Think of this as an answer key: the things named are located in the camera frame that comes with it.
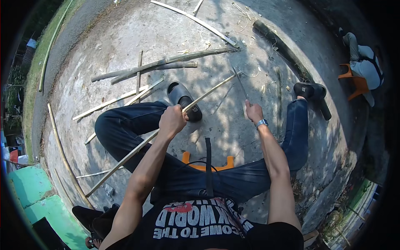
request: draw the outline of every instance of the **orange chair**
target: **orange chair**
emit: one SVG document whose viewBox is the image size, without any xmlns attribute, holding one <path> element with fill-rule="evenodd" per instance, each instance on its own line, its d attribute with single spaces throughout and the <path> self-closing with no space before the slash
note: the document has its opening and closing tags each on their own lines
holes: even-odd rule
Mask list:
<svg viewBox="0 0 400 250">
<path fill-rule="evenodd" d="M 352 73 L 352 71 L 350 69 L 350 64 L 340 64 L 340 65 L 341 66 L 342 65 L 346 65 L 348 67 L 348 72 L 345 73 L 345 74 L 339 75 L 338 79 L 341 79 L 341 78 L 352 78 L 353 82 L 354 82 L 354 85 L 356 86 L 356 91 L 353 94 L 351 94 L 347 98 L 347 100 L 350 101 L 354 97 L 359 96 L 361 94 L 364 94 L 364 93 L 367 93 L 367 92 L 370 91 L 368 89 L 367 81 L 365 80 L 364 77 L 353 76 L 353 73 Z"/>
<path fill-rule="evenodd" d="M 190 157 L 190 153 L 188 151 L 185 151 L 182 155 L 182 162 L 185 164 L 189 163 L 189 157 Z M 224 169 L 229 169 L 229 168 L 233 168 L 233 156 L 228 156 L 226 158 L 227 164 L 226 166 L 223 167 L 215 167 L 217 171 L 221 171 Z M 206 171 L 206 166 L 200 166 L 200 165 L 194 165 L 194 164 L 190 164 L 189 166 L 191 166 L 192 168 L 195 168 L 197 170 L 201 170 L 201 171 Z"/>
</svg>

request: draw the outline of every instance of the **black slide sandal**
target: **black slide sandal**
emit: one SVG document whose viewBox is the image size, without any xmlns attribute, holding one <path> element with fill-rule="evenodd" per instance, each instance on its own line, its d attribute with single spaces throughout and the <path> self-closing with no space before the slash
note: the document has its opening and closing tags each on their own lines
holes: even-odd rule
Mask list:
<svg viewBox="0 0 400 250">
<path fill-rule="evenodd" d="M 180 104 L 182 108 L 185 108 L 191 104 L 194 99 L 190 95 L 188 89 L 180 82 L 171 82 L 167 88 L 167 95 L 172 104 Z M 189 121 L 198 122 L 202 119 L 203 114 L 197 104 L 187 112 Z"/>
</svg>

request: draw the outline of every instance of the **pants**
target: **pants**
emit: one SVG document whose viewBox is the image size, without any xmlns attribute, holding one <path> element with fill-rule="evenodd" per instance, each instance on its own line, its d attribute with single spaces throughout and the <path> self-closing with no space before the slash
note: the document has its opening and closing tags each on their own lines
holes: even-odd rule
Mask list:
<svg viewBox="0 0 400 250">
<path fill-rule="evenodd" d="M 101 239 L 108 235 L 111 231 L 114 216 L 118 208 L 110 208 L 107 212 L 75 206 L 72 208 L 72 213 L 80 223 L 92 234 L 93 239 Z"/>
<path fill-rule="evenodd" d="M 158 129 L 158 122 L 166 108 L 161 102 L 145 102 L 107 110 L 96 121 L 97 137 L 114 159 L 120 161 L 143 141 L 141 134 Z M 133 172 L 150 146 L 144 146 L 124 167 Z M 296 99 L 288 105 L 282 149 L 292 173 L 304 166 L 308 153 L 308 112 L 305 99 Z M 167 195 L 199 195 L 206 189 L 206 173 L 184 165 L 167 153 L 155 189 L 163 190 Z M 213 172 L 212 175 L 214 196 L 230 198 L 237 203 L 246 202 L 267 191 L 271 184 L 264 159 Z"/>
<path fill-rule="evenodd" d="M 349 32 L 343 37 L 344 44 L 350 47 L 350 62 L 358 62 L 360 53 L 358 52 L 358 43 L 356 36 Z"/>
</svg>

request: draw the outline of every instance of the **black t-shirt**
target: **black t-shirt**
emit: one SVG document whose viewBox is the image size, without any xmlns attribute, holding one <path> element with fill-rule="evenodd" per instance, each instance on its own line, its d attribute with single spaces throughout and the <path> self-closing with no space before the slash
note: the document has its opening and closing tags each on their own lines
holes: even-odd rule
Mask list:
<svg viewBox="0 0 400 250">
<path fill-rule="evenodd" d="M 232 200 L 219 197 L 183 202 L 164 199 L 144 215 L 132 234 L 107 250 L 303 249 L 303 236 L 294 226 L 250 222 L 236 208 Z"/>
</svg>

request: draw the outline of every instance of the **wristwatch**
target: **wristwatch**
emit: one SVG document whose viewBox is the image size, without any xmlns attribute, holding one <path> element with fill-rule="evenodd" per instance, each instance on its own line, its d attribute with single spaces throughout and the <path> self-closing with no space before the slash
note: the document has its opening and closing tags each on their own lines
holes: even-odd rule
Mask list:
<svg viewBox="0 0 400 250">
<path fill-rule="evenodd" d="M 257 122 L 257 124 L 255 125 L 257 130 L 258 130 L 258 126 L 260 126 L 261 124 L 265 124 L 265 125 L 268 126 L 267 120 L 262 119 L 262 120 L 260 120 L 259 122 Z"/>
</svg>

